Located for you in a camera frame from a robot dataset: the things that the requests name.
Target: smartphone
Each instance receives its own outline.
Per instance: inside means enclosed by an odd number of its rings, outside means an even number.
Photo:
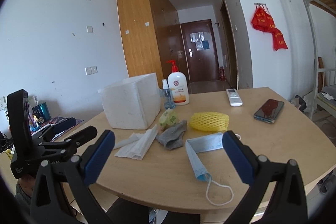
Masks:
[[[274,123],[280,110],[284,107],[284,104],[282,101],[268,99],[253,117],[259,121]]]

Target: doorway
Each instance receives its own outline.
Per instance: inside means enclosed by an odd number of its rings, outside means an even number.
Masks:
[[[226,81],[232,88],[237,89],[238,74],[237,74],[236,45],[233,37],[232,24],[229,13],[227,11],[225,0],[222,1],[220,14],[223,22],[223,32],[225,36],[226,50],[228,57],[228,64],[226,65],[226,67],[228,67],[230,72],[229,79],[226,79]]]
[[[219,80],[211,19],[181,24],[190,83]]]

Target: bed frame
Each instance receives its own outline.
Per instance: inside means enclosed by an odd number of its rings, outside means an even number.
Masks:
[[[336,117],[336,109],[333,109],[332,107],[327,105],[323,100],[321,100],[320,98],[317,97],[319,73],[320,72],[323,73],[323,84],[322,84],[322,86],[324,86],[324,83],[325,83],[326,72],[329,73],[329,81],[330,81],[329,84],[330,85],[331,85],[331,74],[333,72],[333,75],[334,75],[333,83],[335,84],[336,68],[324,69],[324,68],[319,68],[319,66],[318,66],[319,55],[318,55],[317,44],[316,44],[316,32],[315,32],[315,28],[314,28],[314,22],[313,22],[313,19],[312,19],[312,16],[311,16],[311,11],[310,11],[310,8],[309,8],[310,5],[314,5],[316,7],[319,7],[320,9],[326,11],[327,13],[333,15],[334,17],[336,17],[336,1],[335,0],[303,0],[303,3],[305,5],[307,15],[308,15],[308,19],[309,19],[309,23],[310,23],[310,29],[311,29],[311,34],[312,34],[312,38],[313,38],[313,45],[314,45],[314,56],[315,56],[315,59],[314,59],[315,82],[314,82],[314,89],[313,89],[314,100],[313,100],[312,108],[311,108],[311,111],[310,111],[310,119],[312,119],[312,116],[314,114],[314,110],[316,109],[317,105],[320,105],[326,111],[328,111],[331,115]]]

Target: white elastic string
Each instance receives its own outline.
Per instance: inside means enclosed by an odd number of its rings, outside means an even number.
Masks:
[[[230,189],[230,192],[231,192],[231,199],[230,199],[228,202],[225,202],[225,203],[222,203],[222,204],[216,204],[216,203],[213,203],[213,202],[209,199],[209,197],[208,197],[208,192],[209,192],[209,188],[210,188],[210,184],[211,184],[211,182],[214,183],[214,184],[216,184],[216,185],[218,185],[218,186],[220,186],[220,187],[229,188],[229,189]],[[231,188],[230,186],[228,186],[228,185],[221,185],[221,184],[219,184],[218,182],[211,180],[211,177],[209,177],[209,183],[208,183],[208,186],[207,186],[207,191],[206,191],[206,193],[205,193],[205,196],[206,196],[207,200],[208,200],[212,205],[215,205],[215,206],[223,206],[223,205],[225,205],[225,204],[230,203],[230,202],[233,200],[233,196],[234,196],[234,195],[233,195],[232,188]]]
[[[242,139],[242,137],[239,134],[235,134],[235,135],[239,138],[239,140]]]

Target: spray bottle cap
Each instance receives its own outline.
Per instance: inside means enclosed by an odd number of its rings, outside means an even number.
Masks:
[[[175,60],[169,60],[167,63],[172,63],[171,72],[178,72],[179,68],[175,65]]]
[[[167,90],[169,89],[168,83],[167,83],[167,79],[162,79],[162,85],[163,85],[163,89]]]

